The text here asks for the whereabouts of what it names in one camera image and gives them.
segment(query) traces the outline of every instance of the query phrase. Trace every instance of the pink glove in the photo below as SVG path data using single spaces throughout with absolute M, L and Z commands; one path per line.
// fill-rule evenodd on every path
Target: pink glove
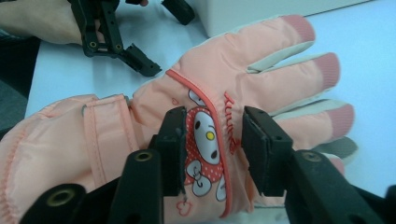
M 181 105 L 188 110 L 186 194 L 164 199 L 165 222 L 226 217 L 251 211 L 255 203 L 281 205 L 283 198 L 260 195 L 248 173 L 240 144 L 243 108 L 274 115 L 294 149 L 344 136 L 353 121 L 351 105 L 307 104 L 338 81 L 335 55 L 274 66 L 314 38 L 300 16 L 261 21 L 191 49 L 129 105 L 121 95 L 79 96 L 24 120 L 0 144 L 0 222 L 19 220 L 53 186 L 72 182 L 93 190 L 118 177 L 126 156 L 147 148 L 166 111 Z

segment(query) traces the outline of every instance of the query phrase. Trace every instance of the person's hand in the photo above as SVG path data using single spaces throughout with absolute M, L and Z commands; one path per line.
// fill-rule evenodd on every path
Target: person's hand
M 148 0 L 140 3 L 146 6 Z M 81 34 L 66 0 L 18 0 L 0 5 L 0 28 L 15 36 L 36 36 L 55 44 L 80 44 Z

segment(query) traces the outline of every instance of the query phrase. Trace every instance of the white table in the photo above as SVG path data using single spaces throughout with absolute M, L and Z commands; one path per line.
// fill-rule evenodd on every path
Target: white table
M 206 40 L 199 20 L 180 25 L 158 1 L 148 7 L 121 4 L 117 15 L 124 46 L 134 42 L 163 70 Z M 333 51 L 342 65 L 339 85 L 324 97 L 350 102 L 356 110 L 348 136 L 360 149 L 346 165 L 346 178 L 384 196 L 396 184 L 396 1 L 378 0 L 307 18 L 317 34 L 307 53 Z M 26 116 L 73 95 L 132 96 L 148 80 L 119 60 L 87 58 L 78 46 L 42 43 Z

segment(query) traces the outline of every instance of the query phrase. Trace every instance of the glove finger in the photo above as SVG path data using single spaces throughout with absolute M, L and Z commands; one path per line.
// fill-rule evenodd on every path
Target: glove finger
M 192 55 L 196 58 L 196 55 L 208 56 L 208 52 L 216 52 L 214 57 L 245 72 L 250 64 L 263 58 L 267 59 L 266 66 L 270 67 L 302 52 L 312 46 L 314 39 L 315 32 L 309 22 L 302 16 L 291 15 L 260 21 L 212 38 L 195 48 Z M 216 60 L 205 62 L 218 63 Z
M 244 76 L 237 86 L 240 93 L 234 98 L 274 115 L 312 101 L 334 87 L 339 77 L 338 59 L 327 53 L 259 75 Z
M 352 105 L 323 100 L 277 115 L 274 120 L 293 140 L 294 149 L 312 149 L 341 138 L 354 119 Z

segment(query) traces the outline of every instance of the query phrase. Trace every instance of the screw hole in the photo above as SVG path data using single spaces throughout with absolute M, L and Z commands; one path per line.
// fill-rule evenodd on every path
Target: screw hole
M 52 193 L 47 199 L 47 205 L 57 207 L 64 205 L 74 198 L 76 193 L 72 189 L 60 189 Z
M 134 159 L 137 161 L 149 161 L 152 157 L 152 154 L 150 152 L 141 152 L 137 154 Z

